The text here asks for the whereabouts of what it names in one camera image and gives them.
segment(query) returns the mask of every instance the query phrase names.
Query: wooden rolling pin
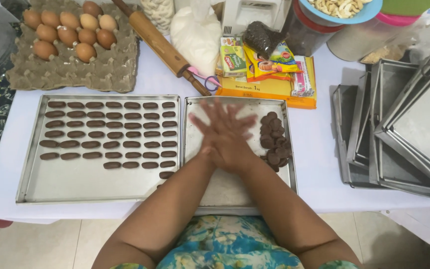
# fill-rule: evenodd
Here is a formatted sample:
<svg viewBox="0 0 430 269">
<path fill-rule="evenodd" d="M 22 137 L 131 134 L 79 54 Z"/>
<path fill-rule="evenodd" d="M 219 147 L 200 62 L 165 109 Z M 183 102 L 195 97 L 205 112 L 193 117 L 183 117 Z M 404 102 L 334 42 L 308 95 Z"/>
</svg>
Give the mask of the wooden rolling pin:
<svg viewBox="0 0 430 269">
<path fill-rule="evenodd" d="M 132 25 L 135 32 L 143 41 L 157 54 L 164 64 L 177 77 L 183 76 L 203 96 L 212 95 L 194 76 L 187 70 L 190 64 L 183 56 L 168 42 L 165 37 L 150 22 L 141 11 L 133 11 L 123 0 L 112 0 L 122 12 L 127 15 L 128 23 Z"/>
</svg>

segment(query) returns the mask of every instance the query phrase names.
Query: floral dress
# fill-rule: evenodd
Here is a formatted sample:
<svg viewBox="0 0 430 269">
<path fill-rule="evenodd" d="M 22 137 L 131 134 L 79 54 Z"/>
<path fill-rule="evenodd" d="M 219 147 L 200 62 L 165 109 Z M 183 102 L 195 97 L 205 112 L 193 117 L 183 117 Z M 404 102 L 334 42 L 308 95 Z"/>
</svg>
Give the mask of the floral dress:
<svg viewBox="0 0 430 269">
<path fill-rule="evenodd" d="M 157 265 L 158 269 L 302 269 L 300 259 L 278 246 L 260 217 L 194 217 L 175 248 Z M 125 263 L 111 269 L 145 269 Z M 328 262 L 320 269 L 358 269 L 351 262 Z"/>
</svg>

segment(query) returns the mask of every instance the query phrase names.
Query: paper egg tray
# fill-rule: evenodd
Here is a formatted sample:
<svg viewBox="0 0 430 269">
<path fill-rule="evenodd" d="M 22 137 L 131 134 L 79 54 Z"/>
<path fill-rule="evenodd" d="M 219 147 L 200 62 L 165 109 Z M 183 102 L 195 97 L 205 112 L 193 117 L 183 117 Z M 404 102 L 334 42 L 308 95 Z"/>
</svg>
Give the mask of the paper egg tray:
<svg viewBox="0 0 430 269">
<path fill-rule="evenodd" d="M 33 127 L 33 135 L 30 140 L 29 148 L 26 155 L 24 168 L 21 175 L 18 193 L 16 196 L 17 204 L 43 204 L 43 203 L 75 203 L 75 202 L 107 202 L 107 201 L 142 201 L 153 193 L 157 186 L 163 184 L 165 180 L 160 179 L 159 173 L 163 171 L 175 172 L 181 166 L 180 150 L 180 97 L 177 95 L 113 95 L 113 94 L 87 94 L 87 95 L 58 95 L 58 94 L 44 94 L 41 96 L 40 105 L 38 108 L 38 115 Z M 66 103 L 78 101 L 83 104 L 91 101 L 98 101 L 105 104 L 107 101 L 116 101 L 124 105 L 126 101 L 138 102 L 140 109 L 126 109 L 122 108 L 108 108 L 104 105 L 98 109 L 73 109 L 66 106 L 65 108 L 50 108 L 47 106 L 49 101 L 64 101 Z M 162 103 L 172 101 L 175 103 L 174 108 L 162 108 Z M 142 107 L 145 102 L 156 102 L 159 107 L 157 109 L 144 109 Z M 128 120 L 122 119 L 107 119 L 107 118 L 70 118 L 67 115 L 59 118 L 47 118 L 45 113 L 49 111 L 62 110 L 66 114 L 70 111 L 82 110 L 85 113 L 91 111 L 101 111 L 103 113 L 119 112 L 122 115 L 125 113 L 140 113 L 142 118 Z M 174 111 L 175 117 L 164 118 L 163 112 Z M 148 120 L 143 117 L 144 113 L 158 113 L 160 118 L 157 120 Z M 82 121 L 84 126 L 81 127 L 55 127 L 46 128 L 46 123 L 53 120 L 62 120 L 67 123 L 69 121 Z M 104 120 L 107 122 L 118 121 L 124 123 L 137 122 L 143 125 L 148 122 L 157 122 L 160 128 L 154 129 L 126 129 L 121 128 L 108 128 L 104 127 L 87 127 L 86 122 L 89 120 Z M 162 127 L 164 121 L 176 121 L 176 127 Z M 46 138 L 45 133 L 52 130 L 61 130 L 65 134 L 62 137 Z M 69 138 L 67 133 L 69 131 L 83 131 L 86 135 L 82 138 Z M 105 133 L 103 138 L 90 138 L 87 134 L 92 131 L 102 131 Z M 141 137 L 127 138 L 125 135 L 119 139 L 107 138 L 109 132 L 122 132 L 139 131 Z M 170 137 L 144 137 L 144 132 L 147 131 L 176 131 L 176 136 Z M 85 141 L 98 141 L 101 143 L 100 147 L 86 149 L 81 146 L 74 148 L 48 148 L 39 145 L 41 140 L 54 140 L 63 142 L 67 140 L 77 140 L 79 143 Z M 103 147 L 105 142 L 118 141 L 120 146 L 112 149 Z M 138 141 L 141 146 L 139 148 L 125 148 L 123 147 L 124 141 Z M 163 141 L 176 141 L 176 147 L 158 147 L 146 148 L 144 143 L 156 141 L 162 144 Z M 125 158 L 127 152 L 156 152 L 160 154 L 162 151 L 176 151 L 176 157 L 159 157 L 157 159 L 148 159 L 144 157 L 139 158 Z M 63 153 L 79 153 L 79 158 L 71 160 L 62 160 L 60 157 L 51 160 L 41 160 L 40 155 L 44 153 L 57 152 L 59 155 Z M 102 157 L 96 159 L 84 159 L 82 155 L 88 152 L 100 152 Z M 120 152 L 121 158 L 108 159 L 105 157 L 107 152 Z M 106 162 L 120 162 L 121 164 L 128 161 L 138 162 L 140 165 L 137 168 L 115 168 L 104 169 Z M 144 162 L 157 162 L 175 161 L 176 166 L 169 168 L 155 168 L 145 169 L 141 164 Z"/>
<path fill-rule="evenodd" d="M 59 15 L 68 11 L 77 18 L 83 13 L 82 8 L 72 0 L 32 0 L 31 4 L 32 9 L 39 13 L 49 10 Z M 49 90 L 86 86 L 100 91 L 133 91 L 139 51 L 137 34 L 128 23 L 127 16 L 114 4 L 104 3 L 100 7 L 104 14 L 111 15 L 117 21 L 119 29 L 114 31 L 117 44 L 105 50 L 95 43 L 97 57 L 88 64 L 77 57 L 75 49 L 68 48 L 61 41 L 54 42 L 58 56 L 49 61 L 40 59 L 33 53 L 33 43 L 38 38 L 36 32 L 21 23 L 22 35 L 15 41 L 19 52 L 11 55 L 14 67 L 6 72 L 10 87 Z"/>
<path fill-rule="evenodd" d="M 248 139 L 248 145 L 257 156 L 266 155 L 267 149 L 261 147 L 260 144 L 260 119 L 268 112 L 274 111 L 278 114 L 278 119 L 281 119 L 282 126 L 285 128 L 284 137 L 293 144 L 290 134 L 290 120 L 288 118 L 288 108 L 284 100 L 270 100 L 258 98 L 243 98 L 243 97 L 218 97 L 222 104 L 242 103 L 245 107 L 238 114 L 239 117 L 248 116 L 251 114 L 258 115 L 257 123 L 248 130 L 253 134 L 253 137 Z M 182 134 L 182 163 L 185 164 L 193 158 L 202 144 L 203 135 L 187 118 L 189 113 L 194 113 L 200 119 L 209 124 L 210 120 L 200 106 L 200 101 L 206 100 L 208 103 L 213 102 L 210 97 L 192 97 L 185 98 L 185 112 Z M 279 169 L 278 176 L 296 193 L 298 192 L 296 184 L 295 162 L 293 157 L 288 158 L 288 165 Z M 217 169 L 210 179 L 207 190 L 200 202 L 201 208 L 206 209 L 254 209 L 255 205 L 250 199 L 247 190 L 239 176 L 227 173 L 221 169 Z"/>
</svg>

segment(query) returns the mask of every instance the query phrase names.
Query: blue bowl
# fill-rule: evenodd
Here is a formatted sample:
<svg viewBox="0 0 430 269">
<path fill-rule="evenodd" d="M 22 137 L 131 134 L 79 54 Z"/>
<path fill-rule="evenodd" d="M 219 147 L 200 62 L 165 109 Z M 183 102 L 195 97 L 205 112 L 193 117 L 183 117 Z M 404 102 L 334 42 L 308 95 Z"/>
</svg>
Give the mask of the blue bowl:
<svg viewBox="0 0 430 269">
<path fill-rule="evenodd" d="M 326 15 L 323 12 L 315 9 L 308 2 L 308 0 L 299 0 L 299 2 L 303 5 L 303 7 L 305 7 L 306 9 L 308 9 L 318 17 L 326 21 L 331 21 L 333 23 L 338 23 L 338 24 L 357 24 L 357 23 L 369 21 L 372 18 L 374 18 L 379 13 L 379 11 L 381 11 L 381 7 L 383 6 L 383 0 L 373 0 L 369 3 L 364 4 L 363 9 L 354 17 L 350 19 L 340 19 L 340 18 L 332 17 L 330 15 Z"/>
</svg>

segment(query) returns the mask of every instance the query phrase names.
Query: egg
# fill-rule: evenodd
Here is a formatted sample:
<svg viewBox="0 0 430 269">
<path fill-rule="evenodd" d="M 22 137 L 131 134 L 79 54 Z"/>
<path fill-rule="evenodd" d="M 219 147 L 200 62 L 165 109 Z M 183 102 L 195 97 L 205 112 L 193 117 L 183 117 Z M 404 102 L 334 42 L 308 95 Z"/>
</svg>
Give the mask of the egg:
<svg viewBox="0 0 430 269">
<path fill-rule="evenodd" d="M 99 32 L 97 32 L 97 41 L 104 49 L 110 49 L 113 43 L 117 43 L 116 36 L 106 29 L 100 29 Z"/>
<path fill-rule="evenodd" d="M 93 30 L 82 29 L 79 31 L 79 40 L 81 43 L 94 45 L 97 42 L 97 35 Z"/>
<path fill-rule="evenodd" d="M 99 21 L 90 14 L 81 15 L 81 24 L 84 29 L 90 29 L 94 32 L 99 28 Z"/>
<path fill-rule="evenodd" d="M 61 19 L 61 24 L 65 27 L 69 27 L 72 29 L 77 29 L 78 27 L 81 27 L 81 24 L 79 23 L 79 19 L 72 13 L 63 11 L 61 12 L 61 15 L 59 15 L 59 19 Z"/>
<path fill-rule="evenodd" d="M 88 63 L 92 57 L 97 57 L 96 49 L 93 46 L 86 43 L 79 43 L 75 46 L 75 53 L 81 61 Z"/>
<path fill-rule="evenodd" d="M 33 28 L 33 30 L 36 30 L 39 24 L 43 23 L 41 21 L 41 15 L 39 14 L 39 12 L 27 9 L 24 11 L 22 16 L 24 18 L 24 24 Z"/>
<path fill-rule="evenodd" d="M 43 40 L 49 43 L 52 43 L 54 42 L 54 40 L 57 40 L 56 29 L 44 24 L 39 24 L 39 26 L 36 29 L 36 34 L 40 40 Z"/>
<path fill-rule="evenodd" d="M 79 42 L 79 37 L 77 35 L 77 32 L 69 27 L 60 27 L 57 29 L 57 34 L 59 34 L 59 38 L 64 43 L 64 45 L 72 48 L 74 42 Z"/>
<path fill-rule="evenodd" d="M 54 55 L 54 56 L 59 55 L 56 47 L 53 44 L 46 41 L 41 41 L 41 40 L 34 43 L 33 51 L 34 53 L 36 53 L 36 55 L 39 56 L 39 58 L 45 61 L 49 61 L 49 56 L 51 55 Z"/>
<path fill-rule="evenodd" d="M 52 11 L 44 10 L 43 13 L 41 13 L 41 20 L 45 25 L 50 26 L 54 29 L 57 29 L 57 27 L 61 25 L 59 17 L 56 15 L 56 13 Z"/>
<path fill-rule="evenodd" d="M 112 18 L 111 15 L 102 15 L 99 19 L 99 25 L 101 29 L 106 29 L 109 31 L 113 31 L 118 29 L 117 22 Z"/>
<path fill-rule="evenodd" d="M 98 6 L 98 4 L 96 4 L 92 1 L 84 1 L 84 4 L 82 4 L 82 11 L 84 13 L 87 13 L 87 14 L 94 16 L 94 18 L 97 18 L 99 15 L 104 14 L 104 12 Z"/>
</svg>

